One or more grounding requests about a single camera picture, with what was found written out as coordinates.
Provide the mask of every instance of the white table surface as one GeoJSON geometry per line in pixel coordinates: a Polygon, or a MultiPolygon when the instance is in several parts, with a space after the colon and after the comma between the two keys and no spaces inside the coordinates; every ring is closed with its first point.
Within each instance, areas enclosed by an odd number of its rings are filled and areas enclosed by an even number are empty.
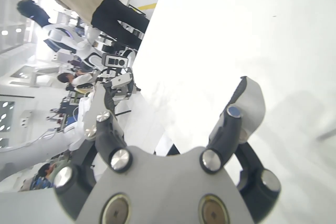
{"type": "Polygon", "coordinates": [[[207,144],[240,76],[261,85],[249,142],[283,187],[265,223],[334,223],[336,141],[316,137],[336,127],[335,13],[335,0],[159,0],[133,65],[181,152],[207,144]]]}

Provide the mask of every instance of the white robot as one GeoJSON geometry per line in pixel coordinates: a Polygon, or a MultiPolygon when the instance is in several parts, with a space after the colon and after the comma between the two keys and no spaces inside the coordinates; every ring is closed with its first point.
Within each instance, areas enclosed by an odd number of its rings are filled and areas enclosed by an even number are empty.
{"type": "MultiPolygon", "coordinates": [[[[65,25],[48,25],[44,29],[49,38],[57,43],[75,49],[77,55],[90,67],[101,72],[97,78],[96,87],[103,84],[108,90],[115,90],[113,104],[128,99],[131,94],[139,91],[134,85],[132,70],[127,57],[102,53],[91,46],[86,38],[77,35],[73,28],[65,25]]],[[[49,134],[46,132],[40,138],[15,147],[0,149],[0,182],[6,177],[46,161],[66,150],[78,149],[84,141],[87,127],[92,126],[92,111],[99,105],[99,93],[93,89],[87,97],[80,100],[78,119],[64,130],[49,134]]]]}

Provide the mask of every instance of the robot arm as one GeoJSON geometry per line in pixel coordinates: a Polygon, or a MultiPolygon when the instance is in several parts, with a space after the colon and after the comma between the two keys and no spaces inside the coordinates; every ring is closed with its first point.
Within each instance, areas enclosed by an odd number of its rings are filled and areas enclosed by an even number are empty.
{"type": "Polygon", "coordinates": [[[106,110],[96,116],[72,164],[55,178],[60,204],[76,223],[259,223],[276,203],[281,184],[247,142],[239,143],[248,110],[242,114],[244,106],[237,104],[252,82],[243,78],[207,147],[171,157],[127,146],[114,115],[115,91],[101,91],[106,110]],[[90,168],[97,153],[108,165],[98,182],[90,168]],[[233,154],[243,168],[238,186],[223,168],[233,154]]]}

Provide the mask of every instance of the person sitting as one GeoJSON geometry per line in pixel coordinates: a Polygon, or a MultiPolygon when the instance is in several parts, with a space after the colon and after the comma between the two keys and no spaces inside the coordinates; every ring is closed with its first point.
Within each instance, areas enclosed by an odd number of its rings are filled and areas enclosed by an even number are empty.
{"type": "Polygon", "coordinates": [[[93,75],[93,73],[83,73],[82,71],[77,71],[75,75],[72,75],[71,73],[59,74],[57,79],[64,84],[70,83],[73,86],[79,86],[82,84],[95,82],[96,77],[93,75]]]}
{"type": "Polygon", "coordinates": [[[72,66],[76,66],[76,67],[81,66],[81,62],[76,61],[76,60],[68,60],[67,62],[70,63],[72,66]]]}
{"type": "Polygon", "coordinates": [[[57,173],[64,167],[70,164],[67,160],[60,160],[59,162],[55,162],[54,164],[44,164],[38,170],[37,174],[41,178],[46,178],[50,183],[54,183],[55,177],[57,173]]]}

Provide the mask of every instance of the black hair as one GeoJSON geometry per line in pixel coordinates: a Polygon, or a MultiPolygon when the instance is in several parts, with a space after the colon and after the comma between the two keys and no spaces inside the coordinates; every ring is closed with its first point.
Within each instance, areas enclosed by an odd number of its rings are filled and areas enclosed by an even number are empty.
{"type": "Polygon", "coordinates": [[[17,4],[18,12],[27,18],[32,19],[41,27],[50,25],[49,15],[33,0],[21,0],[17,4]]]}
{"type": "Polygon", "coordinates": [[[41,166],[41,168],[38,170],[37,175],[41,178],[44,178],[47,176],[46,171],[50,168],[50,164],[44,164],[41,166]]]}
{"type": "Polygon", "coordinates": [[[68,84],[65,88],[66,91],[75,91],[75,88],[72,84],[68,84]]]}
{"type": "Polygon", "coordinates": [[[57,76],[57,79],[58,79],[60,82],[66,84],[67,82],[70,82],[70,81],[69,81],[69,78],[67,77],[68,75],[71,75],[71,74],[70,74],[70,73],[62,73],[62,74],[59,74],[59,75],[57,76]]]}

